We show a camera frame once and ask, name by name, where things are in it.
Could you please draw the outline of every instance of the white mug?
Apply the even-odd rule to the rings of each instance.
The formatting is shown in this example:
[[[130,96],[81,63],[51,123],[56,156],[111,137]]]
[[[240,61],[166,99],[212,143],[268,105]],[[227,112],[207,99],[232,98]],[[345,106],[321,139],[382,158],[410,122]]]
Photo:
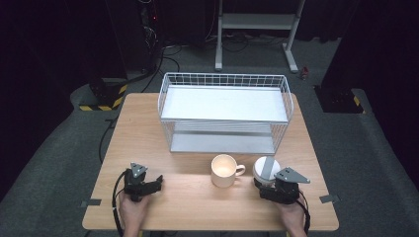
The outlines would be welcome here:
[[[220,188],[232,186],[236,176],[241,176],[246,171],[244,165],[237,165],[234,158],[226,154],[215,156],[215,158],[212,159],[210,168],[210,179],[213,184]]]

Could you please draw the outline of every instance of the dark background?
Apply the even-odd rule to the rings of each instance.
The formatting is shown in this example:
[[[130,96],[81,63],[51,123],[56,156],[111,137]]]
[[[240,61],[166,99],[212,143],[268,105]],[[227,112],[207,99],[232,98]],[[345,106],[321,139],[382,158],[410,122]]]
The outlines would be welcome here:
[[[292,12],[295,2],[266,0],[255,6],[250,0],[225,0],[224,12]],[[72,112],[70,94],[92,80],[92,73],[82,69],[86,50],[94,58],[93,74],[126,77],[106,3],[2,1],[1,198],[42,142]],[[215,34],[216,25],[210,27],[211,0],[156,0],[155,4],[164,38],[202,46],[211,29]],[[296,34],[298,40],[342,38],[322,86],[366,91],[394,153],[416,184],[418,10],[415,1],[306,1]],[[89,18],[76,21],[83,11]],[[80,26],[90,26],[90,35],[79,31]]]

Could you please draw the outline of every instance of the human hand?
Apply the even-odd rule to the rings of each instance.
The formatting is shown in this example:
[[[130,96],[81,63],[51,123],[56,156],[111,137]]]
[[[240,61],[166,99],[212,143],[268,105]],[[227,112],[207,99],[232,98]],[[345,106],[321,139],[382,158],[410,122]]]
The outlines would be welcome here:
[[[147,205],[151,196],[145,196],[141,201],[135,202],[124,192],[120,192],[120,216],[124,224],[124,236],[138,236],[142,222],[145,219]]]
[[[296,202],[292,204],[281,204],[274,202],[280,211],[281,222],[292,237],[306,237],[304,232],[304,210]]]

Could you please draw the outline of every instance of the wire rack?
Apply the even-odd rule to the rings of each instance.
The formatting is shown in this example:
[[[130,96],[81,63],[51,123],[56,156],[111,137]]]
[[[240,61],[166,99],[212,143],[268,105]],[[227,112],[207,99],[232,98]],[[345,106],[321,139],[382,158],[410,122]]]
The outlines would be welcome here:
[[[293,100],[283,75],[166,73],[158,112],[172,152],[275,154]]]

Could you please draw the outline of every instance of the metal frame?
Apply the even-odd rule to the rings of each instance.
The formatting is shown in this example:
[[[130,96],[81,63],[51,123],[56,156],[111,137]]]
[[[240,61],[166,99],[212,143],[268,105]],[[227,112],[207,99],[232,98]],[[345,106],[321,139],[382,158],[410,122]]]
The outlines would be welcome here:
[[[283,75],[166,73],[158,112],[171,152],[272,155],[293,99]]]
[[[292,15],[271,14],[223,14],[222,0],[219,0],[218,31],[215,52],[215,71],[222,70],[222,29],[264,29],[264,30],[289,30],[288,42],[283,43],[283,50],[290,66],[290,71],[298,72],[291,48],[296,29],[301,18],[305,0],[299,0],[298,8]]]

